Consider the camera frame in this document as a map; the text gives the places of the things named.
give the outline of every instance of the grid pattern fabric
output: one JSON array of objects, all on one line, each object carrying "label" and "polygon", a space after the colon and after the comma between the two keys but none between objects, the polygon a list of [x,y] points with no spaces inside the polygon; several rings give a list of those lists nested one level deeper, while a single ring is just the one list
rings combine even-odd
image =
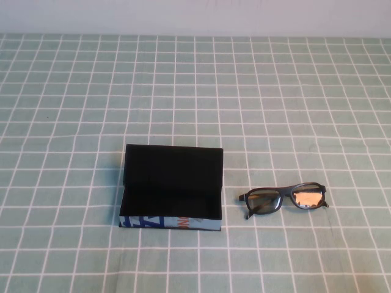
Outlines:
[{"label": "grid pattern fabric", "polygon": [[[390,39],[0,34],[0,292],[390,292],[390,96]],[[118,228],[126,143],[223,147],[222,231]]]}]

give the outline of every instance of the white grid line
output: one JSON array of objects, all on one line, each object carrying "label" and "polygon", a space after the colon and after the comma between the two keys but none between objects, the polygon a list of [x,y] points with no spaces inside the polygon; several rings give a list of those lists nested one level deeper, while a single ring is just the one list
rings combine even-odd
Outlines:
[{"label": "white grid line", "polygon": [[[282,106],[283,106],[283,110],[285,112],[285,118],[287,119],[287,121],[289,121],[288,119],[288,114],[287,114],[287,110],[286,110],[286,107],[285,107],[285,101],[284,99],[282,99]],[[303,177],[302,177],[302,174],[301,174],[301,168],[300,168],[300,165],[299,165],[299,160],[298,160],[298,155],[296,154],[296,148],[294,146],[294,140],[293,140],[293,137],[292,137],[292,131],[291,131],[291,127],[290,127],[290,124],[288,124],[288,130],[289,130],[289,133],[290,133],[290,137],[291,137],[291,141],[292,141],[292,147],[293,147],[293,152],[294,152],[294,159],[296,161],[296,165],[298,167],[298,171],[299,171],[299,177],[300,177],[300,182],[305,182],[303,180]],[[316,234],[315,234],[315,230],[313,229],[313,222],[312,222],[312,215],[311,215],[311,210],[308,210],[308,215],[309,215],[309,219],[310,219],[310,223],[311,223],[311,227],[312,227],[312,233],[313,233],[313,236],[315,238],[315,244],[316,244],[316,247],[318,248],[318,241],[316,239]],[[320,268],[321,268],[321,271],[322,273],[324,273],[324,266],[323,266],[323,262],[322,262],[322,258],[321,258],[321,255],[320,255],[320,252],[319,250],[317,251],[317,255],[318,255],[318,259],[319,259],[319,264],[320,264]],[[329,293],[329,285],[327,283],[327,279],[326,279],[326,276],[323,274],[323,281],[324,281],[324,285],[326,287],[326,292]]]},{"label": "white grid line", "polygon": [[[270,38],[269,38],[269,46],[270,46],[270,50],[272,50],[272,46],[270,44]],[[276,67],[276,63],[274,61],[274,56],[273,55],[272,55],[272,60],[273,60],[274,69],[277,71],[277,67]],[[270,140],[269,139],[268,139],[268,143],[269,143],[269,150],[271,150]],[[272,158],[271,152],[270,152],[270,160],[271,160],[271,164],[272,164],[271,167],[274,169],[274,163],[273,163],[273,158]],[[273,171],[273,177],[274,177],[274,185],[277,186],[277,178],[276,178],[275,171]],[[288,234],[287,234],[287,229],[285,227],[285,221],[284,221],[284,217],[283,217],[282,212],[280,213],[280,215],[281,215],[281,221],[282,221],[282,226],[283,226],[283,232],[284,232],[284,236],[285,236],[285,245],[287,246],[287,248],[289,248]],[[293,265],[292,265],[292,259],[291,259],[291,255],[290,255],[289,250],[288,250],[288,260],[289,260],[289,266],[290,266],[290,270],[291,270],[293,290],[294,290],[294,293],[297,293],[296,280],[295,280],[294,275],[293,275]]]},{"label": "white grid line", "polygon": [[[214,38],[212,39],[213,41],[213,61],[214,61],[214,72],[216,72],[216,53],[215,53],[215,43],[214,43]],[[220,122],[220,111],[218,110],[219,109],[219,89],[217,87],[217,84],[216,84],[216,94],[217,94],[217,121]],[[222,148],[222,138],[221,138],[221,126],[219,124],[219,135],[220,135],[220,138],[219,138],[219,146]],[[222,183],[223,183],[223,186],[225,184],[225,178],[224,178],[224,173],[223,173],[223,177],[222,177]],[[227,196],[225,194],[225,190],[223,189],[222,190],[222,197],[223,197],[223,201],[224,201],[224,204],[227,204]],[[228,225],[228,217],[227,217],[227,207],[224,207],[224,217],[225,217],[225,222],[226,224]],[[229,285],[230,285],[230,293],[233,293],[233,286],[232,286],[232,267],[231,267],[231,253],[230,253],[230,235],[229,235],[229,229],[226,229],[226,233],[227,233],[227,258],[228,258],[228,271],[229,271]]]},{"label": "white grid line", "polygon": [[[96,64],[96,60],[97,60],[97,56],[98,54],[95,56],[95,62],[93,63],[93,68],[92,70],[95,68],[95,64]],[[86,106],[86,102],[87,100],[84,101],[84,104],[83,104],[83,109],[82,109],[82,113],[84,113],[84,107]],[[100,146],[100,139],[101,139],[101,136],[99,136],[99,140],[98,140],[98,149],[99,149],[99,146]],[[75,136],[75,139],[73,141],[73,148],[72,150],[75,150],[75,145],[76,145],[76,136]],[[94,164],[94,167],[96,168],[97,166],[97,161],[98,161],[98,156],[96,156],[95,158],[95,164]],[[67,175],[65,175],[65,177],[68,176],[69,174],[69,168],[67,170]],[[73,274],[72,274],[72,279],[71,279],[71,285],[70,285],[70,289],[73,290],[73,284],[75,283],[75,276],[76,276],[76,269],[77,269],[77,265],[78,265],[78,258],[79,258],[79,252],[80,252],[80,246],[81,246],[81,242],[82,242],[82,238],[83,238],[83,231],[84,231],[84,222],[86,221],[86,216],[87,216],[87,211],[88,211],[88,205],[89,205],[89,202],[90,202],[90,198],[91,198],[91,191],[92,191],[92,185],[93,185],[93,180],[94,180],[94,176],[95,176],[95,169],[93,170],[93,173],[92,173],[92,179],[91,179],[91,183],[90,183],[90,187],[89,187],[89,194],[88,194],[88,199],[87,199],[87,204],[86,204],[86,210],[84,211],[84,215],[83,215],[83,220],[82,220],[82,227],[81,227],[81,234],[80,234],[80,238],[79,238],[79,244],[78,244],[78,250],[76,252],[76,259],[75,259],[75,264],[73,266]]]},{"label": "white grid line", "polygon": [[[41,40],[40,40],[40,44],[39,44],[40,47],[41,47],[41,45],[42,45],[42,40],[43,40],[43,37],[42,37]],[[36,52],[35,55],[34,55],[34,60],[35,60],[35,58],[37,57],[37,55],[38,55],[38,50],[37,50],[37,52]],[[22,86],[22,88],[21,88],[21,90],[20,90],[20,93],[23,92],[23,89],[24,89],[24,84],[23,84],[23,86]],[[35,118],[35,116],[37,115],[37,112],[38,112],[38,105],[37,105],[37,107],[35,108],[34,118]],[[12,182],[12,181],[14,180],[14,178],[15,178],[16,169],[17,169],[17,167],[18,167],[18,165],[19,165],[19,163],[20,163],[20,159],[21,159],[21,156],[22,156],[23,148],[24,148],[24,146],[25,146],[25,144],[26,144],[26,142],[27,142],[27,138],[29,137],[29,134],[30,134],[31,129],[32,129],[32,124],[29,126],[29,129],[28,129],[28,131],[27,131],[26,137],[25,137],[24,140],[23,140],[23,144],[22,144],[22,146],[21,146],[21,152],[20,152],[20,154],[19,154],[19,156],[18,156],[18,161],[16,162],[15,169],[14,169],[13,172],[12,172],[12,177],[11,177],[11,180],[10,180],[10,184],[11,184],[11,182]],[[7,188],[7,192],[5,193],[4,203],[5,203],[5,201],[6,201],[7,197],[8,197],[8,195],[9,195],[9,187]],[[28,209],[26,218],[25,218],[25,220],[24,220],[23,226],[25,226],[25,225],[27,224],[27,221],[28,221],[28,218],[29,218],[29,214],[30,214],[30,212],[31,212],[31,206],[32,206],[33,200],[34,200],[34,196],[33,196],[33,198],[30,200],[29,209]],[[4,210],[4,205],[1,206],[0,216],[1,216],[3,210]],[[5,284],[4,292],[7,292],[7,291],[8,291],[8,288],[9,288],[9,286],[10,286],[11,277],[12,277],[13,271],[14,271],[14,269],[15,269],[16,259],[17,259],[17,257],[18,257],[18,252],[19,252],[18,250],[19,250],[19,248],[20,248],[20,245],[21,245],[21,242],[22,242],[22,239],[23,239],[23,235],[24,235],[24,228],[22,228],[22,233],[21,233],[21,236],[20,236],[20,240],[18,241],[18,246],[17,246],[17,248],[16,248],[15,255],[14,255],[14,257],[13,257],[12,266],[11,266],[11,270],[10,270],[10,275],[9,275],[9,277],[7,278],[7,282],[6,282],[6,284]]]}]

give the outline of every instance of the sunglasses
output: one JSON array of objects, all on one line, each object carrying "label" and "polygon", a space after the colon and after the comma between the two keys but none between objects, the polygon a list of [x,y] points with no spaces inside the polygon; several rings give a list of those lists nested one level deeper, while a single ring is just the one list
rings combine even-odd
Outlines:
[{"label": "sunglasses", "polygon": [[315,182],[301,183],[287,187],[263,187],[248,191],[239,196],[239,201],[245,201],[249,212],[248,220],[252,215],[266,215],[277,212],[282,206],[282,198],[290,197],[299,209],[318,209],[321,206],[329,207],[324,200],[326,188]]}]

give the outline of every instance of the eyeglasses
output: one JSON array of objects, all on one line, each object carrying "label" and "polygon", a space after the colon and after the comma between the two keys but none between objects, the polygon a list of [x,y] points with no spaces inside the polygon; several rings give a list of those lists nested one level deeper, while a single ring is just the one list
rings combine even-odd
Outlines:
[{"label": "eyeglasses", "polygon": [[266,215],[278,211],[282,206],[283,196],[290,197],[299,209],[318,209],[321,206],[329,207],[324,200],[326,188],[319,183],[301,183],[287,187],[264,187],[248,191],[239,196],[239,201],[245,201],[249,212],[248,220],[252,215]]}]

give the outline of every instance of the case lid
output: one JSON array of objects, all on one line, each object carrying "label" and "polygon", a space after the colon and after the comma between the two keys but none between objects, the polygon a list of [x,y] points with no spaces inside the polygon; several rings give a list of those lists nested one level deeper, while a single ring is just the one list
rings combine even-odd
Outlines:
[{"label": "case lid", "polygon": [[221,219],[223,150],[126,145],[120,215]]}]

